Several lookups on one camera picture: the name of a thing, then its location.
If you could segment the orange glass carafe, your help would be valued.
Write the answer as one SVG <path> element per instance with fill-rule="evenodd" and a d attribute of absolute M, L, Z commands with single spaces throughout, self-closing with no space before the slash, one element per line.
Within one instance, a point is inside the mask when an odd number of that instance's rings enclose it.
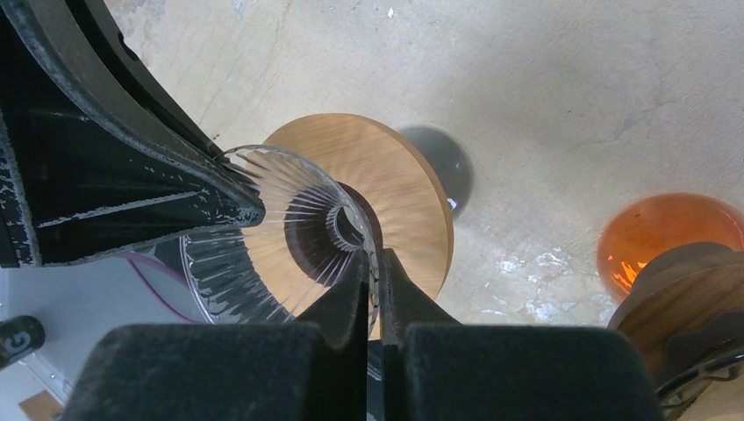
<path fill-rule="evenodd" d="M 605 227 L 597 243 L 597 272 L 613 300 L 621 303 L 652 259 L 698 242 L 741 251 L 743 212 L 698 194 L 650 196 L 626 207 Z"/>

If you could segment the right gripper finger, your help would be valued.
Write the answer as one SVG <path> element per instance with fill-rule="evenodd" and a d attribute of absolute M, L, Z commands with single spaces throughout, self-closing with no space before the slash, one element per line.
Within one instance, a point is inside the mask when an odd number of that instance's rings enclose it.
<path fill-rule="evenodd" d="M 65 420 L 363 420 L 369 259 L 285 324 L 125 325 L 92 350 Z"/>
<path fill-rule="evenodd" d="M 659 420 L 640 356 L 586 326 L 464 325 L 380 262 L 383 408 L 388 420 Z"/>

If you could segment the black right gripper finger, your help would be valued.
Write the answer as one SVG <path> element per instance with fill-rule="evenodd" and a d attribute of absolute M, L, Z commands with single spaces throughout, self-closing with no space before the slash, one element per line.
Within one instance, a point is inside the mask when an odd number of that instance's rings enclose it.
<path fill-rule="evenodd" d="M 221 161 L 141 108 L 65 1 L 1 4 L 1 265 L 70 266 L 265 207 Z"/>
<path fill-rule="evenodd" d="M 209 157 L 222 153 L 125 43 L 103 0 L 66 0 L 65 4 L 99 59 L 141 108 Z"/>

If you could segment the dark walnut dripper stand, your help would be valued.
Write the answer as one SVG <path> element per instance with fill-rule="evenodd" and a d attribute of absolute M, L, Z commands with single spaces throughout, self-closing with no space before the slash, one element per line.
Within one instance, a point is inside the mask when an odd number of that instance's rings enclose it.
<path fill-rule="evenodd" d="M 653 258 L 608 324 L 640 353 L 656 387 L 743 344 L 743 254 L 720 243 Z"/>

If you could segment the grey glass carafe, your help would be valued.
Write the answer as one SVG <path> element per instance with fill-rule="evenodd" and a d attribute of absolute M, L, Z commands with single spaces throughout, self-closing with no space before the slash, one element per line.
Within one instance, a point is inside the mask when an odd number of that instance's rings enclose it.
<path fill-rule="evenodd" d="M 474 171 L 469 157 L 453 136 L 439 128 L 408 126 L 400 133 L 433 168 L 447 196 L 452 218 L 457 219 L 469 203 L 474 186 Z"/>

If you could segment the clear glass dripper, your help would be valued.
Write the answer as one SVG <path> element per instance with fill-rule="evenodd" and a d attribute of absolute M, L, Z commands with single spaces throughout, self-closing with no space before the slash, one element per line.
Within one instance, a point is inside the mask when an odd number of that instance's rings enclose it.
<path fill-rule="evenodd" d="M 185 279 L 211 325 L 287 323 L 342 281 L 356 256 L 369 267 L 369 334 L 378 314 L 378 260 L 361 207 L 329 174 L 278 146 L 239 146 L 221 156 L 265 207 L 256 226 L 181 237 Z"/>

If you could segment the smoky grey glass dripper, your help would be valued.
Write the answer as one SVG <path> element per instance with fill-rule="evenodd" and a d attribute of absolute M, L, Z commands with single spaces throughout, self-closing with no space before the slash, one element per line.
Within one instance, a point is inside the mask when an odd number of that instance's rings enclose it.
<path fill-rule="evenodd" d="M 721 353 L 657 390 L 666 420 L 743 419 L 743 349 Z"/>

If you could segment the light bamboo dripper stand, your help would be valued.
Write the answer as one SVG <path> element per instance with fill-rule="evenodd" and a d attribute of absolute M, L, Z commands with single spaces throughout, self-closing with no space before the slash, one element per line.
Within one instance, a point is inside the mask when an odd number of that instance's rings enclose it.
<path fill-rule="evenodd" d="M 368 219 L 376 255 L 392 249 L 421 290 L 440 293 L 453 258 L 453 218 L 433 168 L 401 133 L 354 114 L 314 114 L 283 125 L 262 146 L 288 149 L 329 174 Z"/>

